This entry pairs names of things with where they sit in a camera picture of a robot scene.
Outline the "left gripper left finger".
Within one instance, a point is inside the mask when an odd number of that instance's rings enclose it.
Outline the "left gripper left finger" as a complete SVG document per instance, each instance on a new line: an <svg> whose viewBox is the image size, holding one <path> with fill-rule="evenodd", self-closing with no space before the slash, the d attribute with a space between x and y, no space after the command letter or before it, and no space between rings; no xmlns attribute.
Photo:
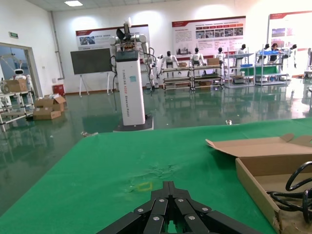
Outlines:
<svg viewBox="0 0 312 234"><path fill-rule="evenodd" d="M105 227L99 233L166 234L170 223L170 186L170 181L164 181L161 189L151 192L149 201Z"/></svg>

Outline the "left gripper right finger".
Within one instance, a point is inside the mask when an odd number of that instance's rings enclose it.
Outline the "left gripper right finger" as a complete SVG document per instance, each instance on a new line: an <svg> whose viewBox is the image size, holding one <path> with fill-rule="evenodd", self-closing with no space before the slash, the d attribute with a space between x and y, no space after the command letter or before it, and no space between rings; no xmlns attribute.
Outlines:
<svg viewBox="0 0 312 234"><path fill-rule="evenodd" d="M258 234L259 231L193 200L187 190L169 182L169 217L178 233Z"/></svg>

